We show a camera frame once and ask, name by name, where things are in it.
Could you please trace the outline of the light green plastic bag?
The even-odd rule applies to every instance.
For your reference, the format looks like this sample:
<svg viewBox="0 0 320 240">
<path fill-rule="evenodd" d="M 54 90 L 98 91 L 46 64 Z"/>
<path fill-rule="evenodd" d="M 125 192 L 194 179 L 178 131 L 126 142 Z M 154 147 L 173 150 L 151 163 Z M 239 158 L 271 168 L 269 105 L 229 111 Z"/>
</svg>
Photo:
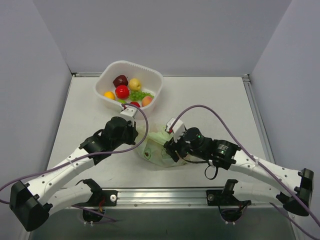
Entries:
<svg viewBox="0 0 320 240">
<path fill-rule="evenodd" d="M 170 139 L 171 136 L 165 132 L 164 125 L 150 123 L 147 137 L 134 151 L 145 161 L 162 168 L 186 165 L 187 162 L 182 158 L 175 162 L 170 155 L 167 154 L 163 145 Z"/>
</svg>

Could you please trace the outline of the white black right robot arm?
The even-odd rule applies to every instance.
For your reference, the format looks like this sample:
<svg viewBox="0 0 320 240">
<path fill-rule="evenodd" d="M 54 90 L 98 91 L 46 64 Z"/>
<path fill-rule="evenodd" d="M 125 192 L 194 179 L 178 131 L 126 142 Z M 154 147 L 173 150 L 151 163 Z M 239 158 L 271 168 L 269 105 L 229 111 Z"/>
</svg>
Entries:
<svg viewBox="0 0 320 240">
<path fill-rule="evenodd" d="M 238 144 L 205 137 L 197 127 L 166 127 L 165 131 L 173 136 L 163 146 L 175 162 L 191 155 L 216 170 L 242 173 L 260 181 L 255 184 L 229 179 L 221 193 L 226 204 L 249 201 L 254 197 L 258 202 L 282 205 L 286 211 L 298 216 L 311 215 L 314 183 L 312 170 L 295 170 L 276 165 L 251 155 Z"/>
</svg>

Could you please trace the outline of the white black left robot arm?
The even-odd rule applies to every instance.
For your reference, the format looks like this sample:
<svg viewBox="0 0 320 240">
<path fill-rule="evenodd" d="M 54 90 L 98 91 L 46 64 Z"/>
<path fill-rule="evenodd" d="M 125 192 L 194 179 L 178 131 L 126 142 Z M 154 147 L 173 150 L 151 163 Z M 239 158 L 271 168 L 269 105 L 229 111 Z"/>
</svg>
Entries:
<svg viewBox="0 0 320 240">
<path fill-rule="evenodd" d="M 100 204 L 107 197 L 91 178 L 70 188 L 62 187 L 80 173 L 108 158 L 121 145 L 135 145 L 137 136 L 133 118 L 112 117 L 103 129 L 88 137 L 54 168 L 26 183 L 16 181 L 10 190 L 11 211 L 24 229 L 31 232 L 64 208 L 82 203 L 90 206 Z"/>
</svg>

